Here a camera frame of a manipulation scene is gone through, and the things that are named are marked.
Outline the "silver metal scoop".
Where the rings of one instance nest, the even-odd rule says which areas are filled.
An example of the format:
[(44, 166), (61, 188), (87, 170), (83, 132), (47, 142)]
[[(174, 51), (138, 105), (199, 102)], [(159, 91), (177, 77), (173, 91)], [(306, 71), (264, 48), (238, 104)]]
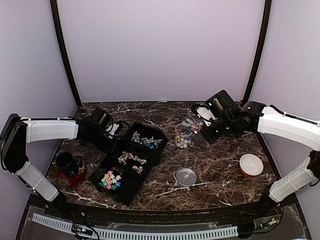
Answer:
[(203, 127), (203, 122), (193, 117), (186, 118), (181, 124), (192, 131), (194, 134), (200, 133)]

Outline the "black bin with lollipops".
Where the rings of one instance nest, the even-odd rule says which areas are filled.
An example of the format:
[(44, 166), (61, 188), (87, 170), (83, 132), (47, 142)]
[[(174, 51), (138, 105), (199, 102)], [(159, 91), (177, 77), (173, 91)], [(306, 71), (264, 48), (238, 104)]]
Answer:
[(139, 122), (134, 122), (124, 136), (130, 142), (146, 149), (155, 157), (162, 153), (169, 141), (161, 129)]

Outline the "clear plastic jar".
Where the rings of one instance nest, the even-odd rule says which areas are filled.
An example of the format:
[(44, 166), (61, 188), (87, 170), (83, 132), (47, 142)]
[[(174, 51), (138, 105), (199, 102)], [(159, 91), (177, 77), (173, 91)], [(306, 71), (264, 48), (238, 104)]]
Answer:
[(175, 145), (180, 149), (187, 149), (194, 145), (193, 132), (182, 124), (175, 127)]

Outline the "black bin with small candies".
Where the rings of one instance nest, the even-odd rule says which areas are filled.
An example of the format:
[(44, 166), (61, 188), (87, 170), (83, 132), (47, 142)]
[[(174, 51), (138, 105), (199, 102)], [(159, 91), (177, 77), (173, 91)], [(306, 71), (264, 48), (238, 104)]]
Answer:
[(109, 163), (142, 180), (147, 178), (157, 161), (157, 158), (147, 149), (127, 141), (118, 141), (106, 159)]

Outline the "black bin with flower candies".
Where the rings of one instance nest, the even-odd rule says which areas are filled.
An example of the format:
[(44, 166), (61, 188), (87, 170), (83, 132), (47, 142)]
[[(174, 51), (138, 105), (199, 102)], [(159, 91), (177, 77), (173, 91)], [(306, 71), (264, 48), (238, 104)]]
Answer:
[(127, 207), (143, 184), (135, 173), (108, 162), (101, 163), (88, 180), (98, 191), (113, 196)]

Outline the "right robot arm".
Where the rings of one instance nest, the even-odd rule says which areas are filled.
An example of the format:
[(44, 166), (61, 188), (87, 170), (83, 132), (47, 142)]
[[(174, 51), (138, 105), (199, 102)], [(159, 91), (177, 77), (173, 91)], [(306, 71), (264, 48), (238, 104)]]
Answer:
[(274, 105), (249, 101), (245, 105), (223, 104), (215, 99), (196, 108), (195, 114), (204, 120), (202, 129), (207, 141), (214, 143), (220, 136), (232, 133), (239, 138), (244, 132), (282, 137), (311, 148), (308, 157), (294, 170), (265, 189), (255, 213), (266, 217), (275, 203), (320, 179), (320, 123), (288, 114)]

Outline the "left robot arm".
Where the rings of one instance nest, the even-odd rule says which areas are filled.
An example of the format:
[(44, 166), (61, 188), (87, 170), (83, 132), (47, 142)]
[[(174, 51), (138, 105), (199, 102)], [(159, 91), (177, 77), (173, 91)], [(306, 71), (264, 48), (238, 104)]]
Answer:
[(120, 123), (108, 123), (108, 118), (53, 117), (29, 118), (16, 113), (8, 116), (0, 133), (0, 160), (5, 171), (16, 175), (31, 190), (51, 203), (51, 210), (60, 218), (67, 218), (70, 206), (64, 194), (33, 164), (32, 158), (47, 142), (81, 140), (102, 152), (108, 152), (121, 129)]

